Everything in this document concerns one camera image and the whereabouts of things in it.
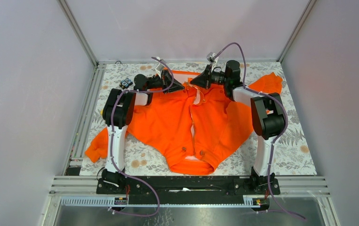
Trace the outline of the orange zip jacket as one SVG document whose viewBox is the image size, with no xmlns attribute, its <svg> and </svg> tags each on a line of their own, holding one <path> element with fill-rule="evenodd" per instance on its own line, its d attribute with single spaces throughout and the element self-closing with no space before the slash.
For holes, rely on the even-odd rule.
<svg viewBox="0 0 359 226">
<path fill-rule="evenodd" d="M 252 110 L 227 98 L 223 86 L 183 87 L 155 89 L 149 105 L 134 107 L 127 134 L 157 149 L 172 172 L 209 175 L 252 134 Z"/>
</svg>

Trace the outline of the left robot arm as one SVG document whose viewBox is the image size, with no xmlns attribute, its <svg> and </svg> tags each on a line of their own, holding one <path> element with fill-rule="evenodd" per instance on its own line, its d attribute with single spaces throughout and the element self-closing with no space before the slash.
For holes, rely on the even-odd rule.
<svg viewBox="0 0 359 226">
<path fill-rule="evenodd" d="M 102 117 L 107 126 L 108 146 L 101 181 L 116 194 L 123 192 L 126 187 L 122 174 L 125 169 L 125 135 L 133 118 L 134 107 L 150 105 L 153 89 L 160 89 L 166 94 L 183 90 L 184 86 L 174 79 L 171 70 L 163 68 L 151 77 L 138 74 L 133 79 L 122 80 L 120 89 L 112 89 L 105 103 Z"/>
</svg>

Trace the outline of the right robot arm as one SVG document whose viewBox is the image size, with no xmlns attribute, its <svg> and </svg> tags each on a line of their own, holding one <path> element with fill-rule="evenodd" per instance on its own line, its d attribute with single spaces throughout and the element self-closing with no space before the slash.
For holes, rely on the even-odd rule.
<svg viewBox="0 0 359 226">
<path fill-rule="evenodd" d="M 240 63 L 229 60 L 224 71 L 216 71 L 214 63 L 191 80 L 191 84 L 208 89 L 211 85 L 221 85 L 225 96 L 236 103 L 250 108 L 252 128 L 258 136 L 257 156 L 247 181 L 249 189 L 261 194 L 273 195 L 276 185 L 271 164 L 275 153 L 275 143 L 288 127 L 287 113 L 277 92 L 267 94 L 256 91 L 241 82 Z"/>
</svg>

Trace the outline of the floral table mat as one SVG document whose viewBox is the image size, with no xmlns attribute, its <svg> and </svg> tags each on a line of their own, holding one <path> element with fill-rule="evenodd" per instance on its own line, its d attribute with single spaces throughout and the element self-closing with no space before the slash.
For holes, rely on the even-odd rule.
<svg viewBox="0 0 359 226">
<path fill-rule="evenodd" d="M 108 64 L 104 65 L 97 75 L 95 90 L 97 96 L 92 98 L 92 115 L 90 122 L 79 136 L 75 147 L 75 156 L 82 159 L 80 175 L 94 176 L 105 166 L 106 161 L 99 159 L 92 162 L 85 156 L 85 151 L 96 135 L 102 131 L 105 123 L 101 116 L 106 99 L 112 88 L 126 78 L 134 78 L 141 73 L 151 76 L 155 72 L 155 63 L 151 64 Z M 264 75 L 274 73 L 284 77 L 279 62 L 256 62 L 240 65 L 245 73 L 248 84 Z M 286 80 L 282 82 L 281 99 L 288 114 L 289 125 L 286 132 L 275 144 L 275 157 L 271 170 L 276 175 L 316 175 L 316 169 L 300 124 L 290 90 Z M 249 175 L 255 162 L 257 136 L 252 134 L 249 139 L 231 156 L 224 160 L 214 171 L 216 176 Z M 165 158 L 154 148 L 143 144 L 133 136 L 127 136 L 124 151 L 125 172 L 134 176 L 171 176 Z"/>
</svg>

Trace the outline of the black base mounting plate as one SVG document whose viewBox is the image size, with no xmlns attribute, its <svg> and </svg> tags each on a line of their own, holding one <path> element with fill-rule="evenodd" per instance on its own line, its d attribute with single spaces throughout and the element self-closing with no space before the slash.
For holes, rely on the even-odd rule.
<svg viewBox="0 0 359 226">
<path fill-rule="evenodd" d="M 221 205 L 243 204 L 245 197 L 266 199 L 281 191 L 277 179 L 258 185 L 240 176 L 117 176 L 113 182 L 99 178 L 96 193 L 120 195 L 132 205 Z"/>
</svg>

